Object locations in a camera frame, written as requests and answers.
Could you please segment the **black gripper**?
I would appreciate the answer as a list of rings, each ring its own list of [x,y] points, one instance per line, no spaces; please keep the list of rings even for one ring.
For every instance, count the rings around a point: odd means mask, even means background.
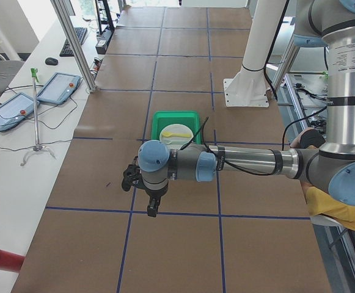
[[[161,197],[166,194],[167,186],[164,186],[158,190],[151,190],[146,188],[146,193],[149,196],[149,204],[147,206],[147,215],[149,217],[156,217],[158,214],[158,208],[161,202]]]

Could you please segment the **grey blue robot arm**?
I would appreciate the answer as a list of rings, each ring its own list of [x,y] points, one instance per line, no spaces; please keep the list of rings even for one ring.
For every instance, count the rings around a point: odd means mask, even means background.
[[[150,217],[157,215],[169,181],[211,181],[221,170],[302,179],[355,206],[355,1],[299,1],[295,35],[305,46],[329,48],[326,142],[317,150],[197,144],[170,150],[157,140],[145,142],[133,176],[122,186],[146,191]]]

